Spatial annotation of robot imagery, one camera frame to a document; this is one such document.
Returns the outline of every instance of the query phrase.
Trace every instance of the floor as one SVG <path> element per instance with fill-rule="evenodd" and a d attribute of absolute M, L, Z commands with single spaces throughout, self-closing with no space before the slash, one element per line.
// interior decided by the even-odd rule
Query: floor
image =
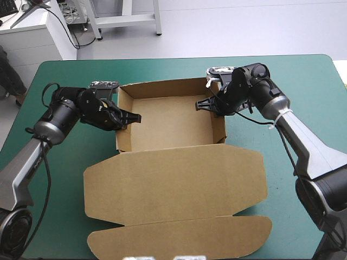
<path fill-rule="evenodd" d="M 133 0 L 133 12 L 152 0 Z M 121 2 L 94 1 L 99 16 L 119 15 Z M 163 34 L 154 25 L 103 29 L 102 41 L 79 50 L 78 59 L 327 54 L 347 83 L 347 0 L 159 0 Z M 80 44 L 94 36 L 76 30 Z M 29 86 L 38 64 L 17 72 Z M 18 108 L 0 101 L 0 149 Z"/>

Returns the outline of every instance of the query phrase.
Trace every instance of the cardboard box lid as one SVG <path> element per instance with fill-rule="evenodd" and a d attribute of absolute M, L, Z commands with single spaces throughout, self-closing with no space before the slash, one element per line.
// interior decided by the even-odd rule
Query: cardboard box lid
<path fill-rule="evenodd" d="M 125 152 L 224 143 L 224 117 L 196 111 L 195 102 L 211 96 L 206 78 L 134 83 L 122 86 L 118 106 L 140 114 L 116 133 L 116 147 Z M 212 88 L 217 91 L 214 82 Z"/>
<path fill-rule="evenodd" d="M 84 172 L 89 217 L 123 225 L 230 216 L 267 197 L 259 152 L 205 145 L 126 152 Z"/>
<path fill-rule="evenodd" d="M 218 217 L 102 230 L 88 236 L 100 260 L 153 256 L 171 260 L 181 255 L 207 259 L 237 258 L 260 248 L 271 231 L 267 217 Z"/>

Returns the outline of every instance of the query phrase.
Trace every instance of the green table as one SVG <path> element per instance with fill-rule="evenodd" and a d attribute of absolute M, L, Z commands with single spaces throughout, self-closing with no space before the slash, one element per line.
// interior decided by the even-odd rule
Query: green table
<path fill-rule="evenodd" d="M 126 84 L 204 77 L 208 67 L 243 66 L 254 62 L 268 65 L 274 82 L 291 99 L 291 108 L 299 118 L 327 145 L 347 152 L 346 90 L 331 59 L 325 55 L 54 61 L 39 67 L 0 153 L 0 168 L 29 141 L 30 135 L 24 128 L 32 127 L 45 111 L 40 98 L 43 87 L 49 82 L 88 87 L 94 80 Z M 258 111 L 252 117 L 263 120 Z M 273 229 L 266 244 L 248 258 L 310 258 L 322 233 L 296 197 L 293 169 L 278 133 L 237 115 L 226 117 L 226 124 L 228 144 L 260 151 L 265 161 L 268 199 L 241 214 L 269 216 Z M 115 224 L 86 217 L 83 171 L 116 153 L 114 132 L 81 123 L 62 144 L 53 147 L 48 154 L 53 179 L 50 203 L 41 228 L 24 256 L 94 258 L 86 242 L 87 236 Z M 35 221 L 41 212 L 46 186 L 46 173 L 41 165 L 30 184 Z"/>

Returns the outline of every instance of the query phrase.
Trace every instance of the black robot arm segment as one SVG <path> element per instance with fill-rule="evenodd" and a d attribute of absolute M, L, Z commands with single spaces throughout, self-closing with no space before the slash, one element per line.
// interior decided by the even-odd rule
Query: black robot arm segment
<path fill-rule="evenodd" d="M 81 114 L 81 122 L 93 125 L 106 131 L 126 129 L 128 124 L 141 122 L 141 116 L 118 108 L 111 96 L 98 98 L 97 90 L 63 87 L 57 89 L 54 100 L 72 100 Z"/>
<path fill-rule="evenodd" d="M 125 129 L 141 116 L 118 108 L 111 100 L 117 82 L 98 82 L 92 88 L 60 87 L 33 129 L 33 138 L 0 171 L 0 260 L 17 260 L 31 228 L 33 205 L 28 185 L 45 154 L 64 141 L 80 119 L 106 131 Z"/>
<path fill-rule="evenodd" d="M 314 258 L 344 259 L 347 255 L 347 154 L 326 146 L 294 115 L 289 99 L 271 80 L 264 64 L 228 70 L 211 68 L 207 74 L 209 80 L 220 83 L 220 90 L 196 102 L 196 109 L 223 116 L 255 106 L 264 118 L 274 121 L 298 156 L 294 165 L 298 175 L 297 195 L 317 227 L 325 232 Z"/>

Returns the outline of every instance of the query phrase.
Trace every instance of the open cardboard box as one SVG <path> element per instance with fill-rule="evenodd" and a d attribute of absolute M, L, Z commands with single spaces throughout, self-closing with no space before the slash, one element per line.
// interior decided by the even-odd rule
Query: open cardboard box
<path fill-rule="evenodd" d="M 118 106 L 142 122 L 117 132 L 119 155 L 85 171 L 86 214 L 125 225 L 90 234 L 99 259 L 236 258 L 266 241 L 267 217 L 233 216 L 267 197 L 262 155 L 225 145 L 224 118 L 195 110 L 211 95 L 205 84 L 185 79 L 120 88 Z"/>

